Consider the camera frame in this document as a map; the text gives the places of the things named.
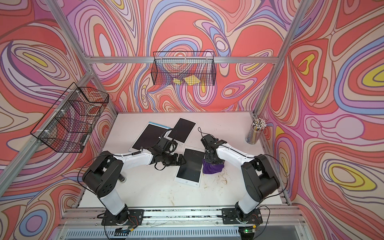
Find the purple microfiber cloth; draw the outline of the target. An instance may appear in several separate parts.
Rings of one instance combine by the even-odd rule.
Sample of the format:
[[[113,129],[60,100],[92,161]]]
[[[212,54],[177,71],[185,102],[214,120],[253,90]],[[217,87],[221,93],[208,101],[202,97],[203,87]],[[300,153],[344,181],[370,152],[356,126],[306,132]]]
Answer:
[[[214,165],[208,163],[206,160],[203,160],[203,174],[205,175],[213,175],[220,173],[224,169],[224,164]]]

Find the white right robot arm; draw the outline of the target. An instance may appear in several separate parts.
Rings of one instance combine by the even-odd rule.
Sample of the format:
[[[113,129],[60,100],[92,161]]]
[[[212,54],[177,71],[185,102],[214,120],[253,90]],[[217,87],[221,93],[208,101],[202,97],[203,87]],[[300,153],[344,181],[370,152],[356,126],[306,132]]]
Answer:
[[[280,187],[279,178],[265,155],[251,156],[210,134],[203,136],[201,142],[205,148],[204,174],[221,172],[225,163],[241,170],[247,193],[235,204],[239,216],[250,214]]]

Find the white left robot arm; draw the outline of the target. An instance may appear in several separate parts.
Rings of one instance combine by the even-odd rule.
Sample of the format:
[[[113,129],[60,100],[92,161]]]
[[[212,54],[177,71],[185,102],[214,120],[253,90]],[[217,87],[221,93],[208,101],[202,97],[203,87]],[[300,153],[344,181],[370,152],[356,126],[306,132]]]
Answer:
[[[155,145],[132,153],[112,154],[104,151],[86,170],[82,180],[112,216],[127,218],[128,207],[115,190],[118,181],[126,180],[122,172],[138,166],[158,163],[161,163],[164,168],[182,166],[187,161],[182,154],[175,153],[177,146],[176,141],[161,137]]]

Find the blue white drawing tablet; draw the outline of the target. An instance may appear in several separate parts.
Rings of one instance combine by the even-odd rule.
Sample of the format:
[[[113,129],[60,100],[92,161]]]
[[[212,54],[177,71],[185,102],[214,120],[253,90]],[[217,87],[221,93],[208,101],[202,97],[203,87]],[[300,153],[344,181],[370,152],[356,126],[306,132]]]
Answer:
[[[148,122],[144,130],[140,133],[129,150],[133,152],[138,151],[141,148],[148,148],[155,145],[163,133],[168,129],[170,129],[170,127],[154,122]]]

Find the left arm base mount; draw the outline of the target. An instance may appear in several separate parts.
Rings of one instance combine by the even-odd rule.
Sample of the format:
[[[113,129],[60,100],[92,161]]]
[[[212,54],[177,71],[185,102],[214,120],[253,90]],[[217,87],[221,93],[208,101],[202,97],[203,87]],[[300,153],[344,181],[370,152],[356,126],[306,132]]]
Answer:
[[[129,209],[127,206],[117,215],[113,215],[109,210],[105,211],[102,219],[103,226],[140,226],[144,219],[143,209]]]

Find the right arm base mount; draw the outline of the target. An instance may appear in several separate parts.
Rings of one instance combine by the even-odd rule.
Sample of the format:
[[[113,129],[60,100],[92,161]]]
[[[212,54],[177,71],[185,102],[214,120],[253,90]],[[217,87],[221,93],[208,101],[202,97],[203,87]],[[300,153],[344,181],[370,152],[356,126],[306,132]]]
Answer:
[[[263,223],[261,211],[257,208],[247,214],[243,213],[239,207],[224,208],[221,209],[221,214],[217,215],[217,217],[223,220],[224,225],[252,224],[258,226]]]

